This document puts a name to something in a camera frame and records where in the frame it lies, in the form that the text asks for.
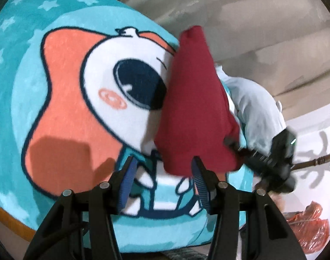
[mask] cartoon dog face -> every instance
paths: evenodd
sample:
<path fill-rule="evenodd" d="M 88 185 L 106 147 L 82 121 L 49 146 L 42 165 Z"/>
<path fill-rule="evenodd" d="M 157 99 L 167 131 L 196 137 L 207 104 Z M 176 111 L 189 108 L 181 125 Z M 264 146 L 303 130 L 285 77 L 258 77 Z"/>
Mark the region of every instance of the cartoon dog face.
<path fill-rule="evenodd" d="M 126 28 L 98 43 L 83 65 L 82 88 L 101 123 L 145 155 L 155 148 L 171 59 L 158 43 Z"/>

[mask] beige sheet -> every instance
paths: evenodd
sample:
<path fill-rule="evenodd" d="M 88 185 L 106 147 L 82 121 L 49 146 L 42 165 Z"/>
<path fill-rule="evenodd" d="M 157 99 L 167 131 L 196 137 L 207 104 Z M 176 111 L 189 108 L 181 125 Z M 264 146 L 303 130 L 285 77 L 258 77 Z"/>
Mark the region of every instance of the beige sheet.
<path fill-rule="evenodd" d="M 120 0 L 178 37 L 204 27 L 214 60 L 252 79 L 286 120 L 330 103 L 330 14 L 320 0 Z"/>

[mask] cartoon character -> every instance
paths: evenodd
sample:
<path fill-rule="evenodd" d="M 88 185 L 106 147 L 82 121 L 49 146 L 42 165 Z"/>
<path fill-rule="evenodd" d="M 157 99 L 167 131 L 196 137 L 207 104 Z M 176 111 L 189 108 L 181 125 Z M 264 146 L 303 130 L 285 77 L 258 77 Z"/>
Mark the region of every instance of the cartoon character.
<path fill-rule="evenodd" d="M 195 216 L 193 181 L 165 173 L 153 142 L 175 51 L 153 32 L 116 31 L 59 28 L 44 36 L 48 95 L 22 149 L 25 173 L 56 197 L 108 180 L 132 154 L 141 163 L 124 214 Z"/>

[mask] red cloth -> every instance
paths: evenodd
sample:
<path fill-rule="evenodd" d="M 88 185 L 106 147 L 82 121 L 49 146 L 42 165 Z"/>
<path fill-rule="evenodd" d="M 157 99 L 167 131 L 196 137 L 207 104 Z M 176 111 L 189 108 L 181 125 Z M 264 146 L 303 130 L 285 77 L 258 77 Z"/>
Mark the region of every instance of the red cloth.
<path fill-rule="evenodd" d="M 200 156 L 216 173 L 238 170 L 242 161 L 223 140 L 228 135 L 239 141 L 239 134 L 203 30 L 194 26 L 180 36 L 155 137 L 164 168 L 172 175 L 192 176 L 191 161 Z"/>

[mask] white garment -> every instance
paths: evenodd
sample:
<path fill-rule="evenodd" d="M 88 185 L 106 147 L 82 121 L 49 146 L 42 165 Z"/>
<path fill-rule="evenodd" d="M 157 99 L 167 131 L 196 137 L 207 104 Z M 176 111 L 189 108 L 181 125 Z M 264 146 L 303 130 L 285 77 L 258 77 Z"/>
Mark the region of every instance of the white garment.
<path fill-rule="evenodd" d="M 230 77 L 221 66 L 216 66 L 216 71 L 229 88 L 237 116 L 245 125 L 247 146 L 268 154 L 273 137 L 286 128 L 281 104 L 277 104 L 270 93 L 256 82 Z"/>

